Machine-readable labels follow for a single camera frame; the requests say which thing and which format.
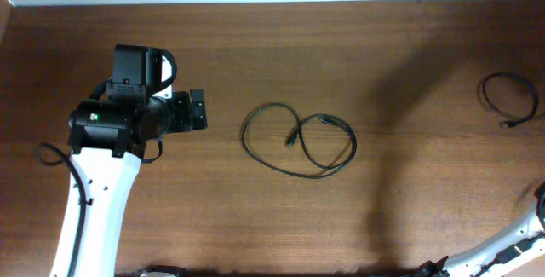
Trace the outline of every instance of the wooden table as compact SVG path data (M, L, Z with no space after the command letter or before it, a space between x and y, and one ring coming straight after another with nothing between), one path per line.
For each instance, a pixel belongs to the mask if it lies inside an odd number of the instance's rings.
M68 115L111 76L116 43L170 50L175 88L204 89L209 115L207 130L165 136L163 157L141 168L116 272L150 264L372 272L465 251L513 222L545 179L543 122L501 130L502 118L479 104L476 90L483 76L508 69L543 80L544 5L16 8L0 47L0 271L49 273L69 176L38 164L32 149L40 141L68 148ZM530 103L508 84L497 85L496 98L519 109ZM344 118L358 136L353 162L319 181L256 163L241 147L240 127L270 101L303 117ZM274 164L316 172L299 143L283 146L292 125L285 111L265 113L251 145ZM324 163L347 142L323 124L305 131ZM545 257L511 275L544 269Z

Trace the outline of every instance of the brown table surface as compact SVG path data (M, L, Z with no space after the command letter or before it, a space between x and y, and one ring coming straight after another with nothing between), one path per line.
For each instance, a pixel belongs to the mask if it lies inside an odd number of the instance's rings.
M477 98L483 76L509 69L543 92L544 8L543 0L16 8L0 47L0 271L49 273L69 176L38 164L32 149L40 141L68 149L68 115L111 76L116 43L170 50L175 88L204 89L209 116L207 130L165 136L163 157L141 168L117 273L150 264L395 270L465 251L513 222L545 179L543 122L501 130L502 118ZM522 89L495 86L504 106L529 108ZM270 101L302 117L344 118L358 136L353 162L318 181L256 163L239 131ZM251 145L274 164L316 172L299 142L283 146L292 124L286 111L264 113ZM323 124L305 131L324 163L347 143ZM544 269L545 257L511 275Z

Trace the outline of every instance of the black power cord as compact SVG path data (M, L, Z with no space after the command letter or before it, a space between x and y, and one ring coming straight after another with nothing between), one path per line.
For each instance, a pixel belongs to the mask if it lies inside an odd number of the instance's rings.
M273 165L263 161L262 159L257 158L257 156L255 156L255 154L252 153L252 151L248 148L248 145L246 144L246 131L248 130L248 127L250 126L250 123L252 122L252 119L254 119L259 113L261 113L261 112L263 112L263 111L265 111L265 110L267 110L267 109L269 109L271 107L283 107L283 108L288 109L291 112L291 114L295 118L295 128L293 129L293 131L290 133L290 135L286 139L286 147L293 146L295 144L295 141L297 140L297 137L299 137L299 140L301 141L301 146L303 148L303 152L305 152L305 155L307 156L307 159L309 161L311 161L314 165L318 166L319 168L321 168L323 170L320 174L318 174L318 175L308 175L308 174L301 174L301 173L296 173L296 172L293 172L293 171L280 169L280 168L278 168L276 166L273 166ZM303 138L302 126L305 123L307 123L309 120L314 119L314 118L318 118L324 124L330 124L330 125L334 125L336 127L339 127L348 134L348 136L350 137L350 142L352 144L352 150L350 151L350 154L348 154L348 157L344 161L340 162L339 164L334 164L334 165L322 165L322 164L318 163L315 159L313 159L313 157L311 157L310 153L307 150L307 146L305 145L305 141L304 141L304 138ZM281 172L281 173L283 173L285 175L295 176L295 177L299 177L299 178L306 178L306 179L322 179L322 178L325 178L325 177L328 177L328 176L332 176L333 174L335 174L339 170L342 170L344 167L346 167L348 165L348 163L350 163L350 161L352 161L352 159L354 158L354 155L356 154L356 149L357 149L357 146L358 146L358 140L356 139L356 135L354 134L354 131L352 130L350 125L347 124L344 120L342 120L342 119L340 119L340 118L338 118L336 116L328 115L328 114L314 114L314 115L311 115L311 116L309 116L307 118L304 118L303 120L300 120L299 116L297 115L297 113L295 112L295 110L293 108L285 105L284 103L278 103L278 102L267 103L263 107L260 107L259 109L254 111L248 117L248 120L246 120L246 122L244 123L243 129L242 129L241 142L242 142L242 146L243 146L244 150L246 151L246 153L248 153L248 155L250 157L252 157L254 160L256 160L257 162L265 165L266 167L268 167L268 168L270 168L272 170Z
M502 110L500 110L494 103L492 103L491 99L488 97L487 91L486 91L486 85L489 81L491 81L493 78L509 78L513 81L517 81L520 84L524 85L531 93L532 96L532 107L530 112L524 116L524 117L518 117L513 114L506 113ZM486 78L482 79L479 83L479 87L481 89L481 92L483 94L483 98L485 99L485 102L488 104L488 107L492 109L494 112L501 114L502 116L506 118L510 118L509 120L503 121L500 123L500 127L502 128L513 128L519 124L525 123L527 121L532 120L536 116L537 107L539 106L539 93L537 92L536 87L534 84L525 78L522 78L516 73L512 72L498 72L493 73L490 76L487 76Z
M46 161L42 159L42 155L40 154L42 149L48 149L59 156L59 160L57 161ZM82 235L83 235L83 226L85 225L85 212L87 210L87 205L90 205L91 203L87 201L87 196L85 195L85 188L83 187L82 178L77 173L76 168L74 167L74 164L70 161L70 158L68 155L64 154L59 148L49 144L49 143L41 143L36 147L36 150L34 152L36 154L37 160L47 166L55 166L64 163L70 172L72 173L72 176L74 177L74 181L77 185L77 190L79 191L79 221L77 222L77 231L76 231L76 239L74 240L74 248L72 249L72 259L70 260L70 268L68 269L68 277L73 277L76 273L76 265L77 265L77 255L79 253L79 246L82 242Z

